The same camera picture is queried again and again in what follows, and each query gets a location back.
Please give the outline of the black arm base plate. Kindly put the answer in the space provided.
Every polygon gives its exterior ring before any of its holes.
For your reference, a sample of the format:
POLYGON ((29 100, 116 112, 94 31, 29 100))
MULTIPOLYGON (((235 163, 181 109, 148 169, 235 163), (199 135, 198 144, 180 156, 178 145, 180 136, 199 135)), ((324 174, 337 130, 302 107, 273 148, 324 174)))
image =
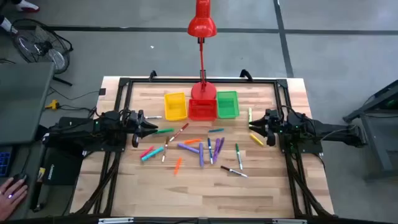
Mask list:
POLYGON ((121 139, 89 139, 84 140, 82 146, 86 151, 122 152, 126 145, 126 138, 121 139))
POLYGON ((320 143, 314 143, 314 141, 308 139, 293 140, 287 139, 285 136, 280 136, 279 146, 283 153, 289 152, 292 154, 319 154, 323 152, 322 145, 320 143))

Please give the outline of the grey metal table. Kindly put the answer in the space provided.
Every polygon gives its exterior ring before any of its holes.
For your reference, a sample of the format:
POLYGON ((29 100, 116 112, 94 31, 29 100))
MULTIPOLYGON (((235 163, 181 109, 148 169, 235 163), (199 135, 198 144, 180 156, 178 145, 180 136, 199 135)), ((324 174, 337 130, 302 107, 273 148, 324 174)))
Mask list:
POLYGON ((350 123, 357 118, 380 165, 380 171, 364 179, 398 179, 398 163, 394 165, 390 157, 391 153, 398 153, 398 79, 371 95, 362 106, 344 116, 343 121, 350 123))

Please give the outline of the green Expo marker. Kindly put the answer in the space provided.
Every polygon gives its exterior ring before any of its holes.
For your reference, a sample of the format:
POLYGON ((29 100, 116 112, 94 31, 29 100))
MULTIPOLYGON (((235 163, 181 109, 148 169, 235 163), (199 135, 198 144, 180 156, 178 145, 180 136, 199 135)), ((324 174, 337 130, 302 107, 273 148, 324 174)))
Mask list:
POLYGON ((242 160, 241 160, 241 154, 240 154, 238 143, 235 144, 235 149, 236 149, 236 155, 237 155, 237 159, 238 159, 239 169, 243 170, 243 164, 242 164, 242 160))

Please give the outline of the yellow plastic basket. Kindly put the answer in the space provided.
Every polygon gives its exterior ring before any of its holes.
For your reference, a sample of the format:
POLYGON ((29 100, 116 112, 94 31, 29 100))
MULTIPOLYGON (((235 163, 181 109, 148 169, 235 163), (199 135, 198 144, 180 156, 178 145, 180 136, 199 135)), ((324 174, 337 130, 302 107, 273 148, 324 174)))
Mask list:
POLYGON ((184 92, 165 94, 164 108, 166 120, 179 121, 186 119, 188 114, 184 92))

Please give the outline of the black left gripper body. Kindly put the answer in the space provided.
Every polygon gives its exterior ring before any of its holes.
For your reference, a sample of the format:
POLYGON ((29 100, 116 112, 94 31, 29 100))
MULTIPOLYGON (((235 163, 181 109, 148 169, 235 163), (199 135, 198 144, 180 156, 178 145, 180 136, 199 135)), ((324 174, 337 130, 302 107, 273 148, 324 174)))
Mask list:
POLYGON ((133 134, 132 136, 132 146, 133 147, 138 147, 139 145, 139 139, 143 138, 143 128, 141 127, 141 123, 144 120, 144 111, 143 110, 139 110, 139 111, 135 111, 132 110, 129 114, 128 117, 128 122, 127 122, 127 126, 129 129, 129 133, 133 134))

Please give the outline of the backlit computer keyboard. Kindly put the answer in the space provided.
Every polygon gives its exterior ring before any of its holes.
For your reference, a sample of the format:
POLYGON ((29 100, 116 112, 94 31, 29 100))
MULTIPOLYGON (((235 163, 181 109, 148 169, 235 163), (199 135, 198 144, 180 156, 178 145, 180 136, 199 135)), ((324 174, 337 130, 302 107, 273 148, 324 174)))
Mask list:
POLYGON ((0 147, 0 177, 8 177, 13 160, 12 147, 0 147))

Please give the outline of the black computer mouse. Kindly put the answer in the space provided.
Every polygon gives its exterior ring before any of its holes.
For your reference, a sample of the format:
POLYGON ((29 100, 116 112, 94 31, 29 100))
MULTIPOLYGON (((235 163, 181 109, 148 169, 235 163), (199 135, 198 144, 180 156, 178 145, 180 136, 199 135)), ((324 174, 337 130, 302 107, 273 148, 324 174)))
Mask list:
POLYGON ((21 188, 24 184, 26 184, 29 179, 28 175, 25 173, 18 173, 16 175, 14 175, 12 178, 13 178, 13 181, 11 182, 11 185, 15 185, 18 182, 21 182, 21 184, 19 185, 19 188, 21 188))

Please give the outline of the yellow slim highlighter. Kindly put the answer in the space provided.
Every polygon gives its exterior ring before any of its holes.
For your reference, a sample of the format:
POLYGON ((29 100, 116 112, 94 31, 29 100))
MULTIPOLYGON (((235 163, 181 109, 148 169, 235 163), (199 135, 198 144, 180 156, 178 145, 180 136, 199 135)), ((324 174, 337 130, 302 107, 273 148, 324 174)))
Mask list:
POLYGON ((264 146, 264 143, 259 140, 254 134, 250 134, 249 136, 256 144, 258 144, 259 146, 264 146))

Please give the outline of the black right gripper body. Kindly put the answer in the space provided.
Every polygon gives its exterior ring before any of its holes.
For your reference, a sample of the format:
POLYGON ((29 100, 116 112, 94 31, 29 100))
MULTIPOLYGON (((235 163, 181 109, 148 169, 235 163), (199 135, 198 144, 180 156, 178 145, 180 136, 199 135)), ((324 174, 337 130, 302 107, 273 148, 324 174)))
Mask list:
POLYGON ((266 132, 267 132, 267 145, 275 146, 276 137, 275 133, 280 129, 280 116, 278 110, 266 109, 266 132))

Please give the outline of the red desk lamp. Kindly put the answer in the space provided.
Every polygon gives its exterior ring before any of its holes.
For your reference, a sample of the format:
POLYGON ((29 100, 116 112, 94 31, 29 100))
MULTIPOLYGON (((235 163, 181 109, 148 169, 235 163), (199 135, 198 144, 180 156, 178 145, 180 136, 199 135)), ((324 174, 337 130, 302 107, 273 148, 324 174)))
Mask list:
POLYGON ((187 33, 198 39, 200 47, 200 81, 193 85, 191 96, 197 100, 214 100, 216 87, 206 80, 203 56, 205 39, 217 34, 216 24, 211 17, 211 0, 196 0, 196 13, 188 25, 187 33))

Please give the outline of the green plastic basket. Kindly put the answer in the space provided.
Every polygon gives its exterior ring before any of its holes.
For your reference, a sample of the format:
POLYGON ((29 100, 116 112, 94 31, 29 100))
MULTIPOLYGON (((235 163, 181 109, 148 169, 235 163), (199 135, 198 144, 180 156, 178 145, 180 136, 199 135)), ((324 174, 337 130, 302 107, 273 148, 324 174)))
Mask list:
POLYGON ((239 116, 239 101, 236 91, 218 91, 216 99, 219 118, 230 119, 239 116))

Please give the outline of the black Expo marker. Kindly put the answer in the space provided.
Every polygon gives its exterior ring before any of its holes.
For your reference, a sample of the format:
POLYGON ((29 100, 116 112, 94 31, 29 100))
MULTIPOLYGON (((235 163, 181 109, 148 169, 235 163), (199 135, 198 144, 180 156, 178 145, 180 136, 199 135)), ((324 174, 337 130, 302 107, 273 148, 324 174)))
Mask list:
POLYGON ((236 171, 236 170, 230 169, 230 168, 228 168, 228 167, 220 166, 220 168, 223 169, 223 170, 225 170, 225 171, 227 171, 227 172, 230 172, 230 173, 232 173, 232 174, 236 174, 236 175, 239 175, 239 176, 241 176, 241 177, 248 178, 248 176, 247 176, 246 174, 243 174, 243 173, 238 172, 238 171, 236 171))

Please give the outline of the black flat box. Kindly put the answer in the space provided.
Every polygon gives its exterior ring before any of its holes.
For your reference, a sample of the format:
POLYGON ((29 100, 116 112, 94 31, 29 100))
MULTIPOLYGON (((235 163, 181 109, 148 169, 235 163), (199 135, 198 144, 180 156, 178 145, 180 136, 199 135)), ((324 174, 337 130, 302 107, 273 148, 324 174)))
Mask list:
POLYGON ((50 148, 45 159, 42 182, 45 185, 73 185, 80 173, 82 153, 50 148))

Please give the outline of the person's foot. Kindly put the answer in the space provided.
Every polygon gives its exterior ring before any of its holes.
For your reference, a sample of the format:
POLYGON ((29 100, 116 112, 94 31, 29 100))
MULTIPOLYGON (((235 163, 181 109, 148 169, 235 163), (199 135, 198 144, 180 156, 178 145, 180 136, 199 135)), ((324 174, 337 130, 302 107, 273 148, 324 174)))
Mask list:
POLYGON ((11 22, 5 18, 3 15, 0 14, 0 26, 6 31, 6 32, 12 32, 16 33, 17 31, 15 28, 13 28, 11 22))
POLYGON ((13 0, 13 4, 20 12, 39 12, 40 7, 27 0, 13 0))

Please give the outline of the grey side desk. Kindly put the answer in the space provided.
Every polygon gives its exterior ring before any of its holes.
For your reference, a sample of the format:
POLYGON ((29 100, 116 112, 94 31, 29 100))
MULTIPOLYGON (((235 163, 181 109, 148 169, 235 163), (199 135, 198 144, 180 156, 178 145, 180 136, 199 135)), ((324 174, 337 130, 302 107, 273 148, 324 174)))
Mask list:
POLYGON ((26 219, 30 211, 30 206, 34 199, 35 183, 39 173, 42 158, 44 156, 45 148, 41 143, 37 142, 31 145, 20 145, 13 152, 14 161, 11 165, 11 170, 8 177, 0 177, 0 185, 8 178, 13 177, 21 172, 25 173, 26 185, 28 191, 25 199, 17 206, 8 221, 26 219))

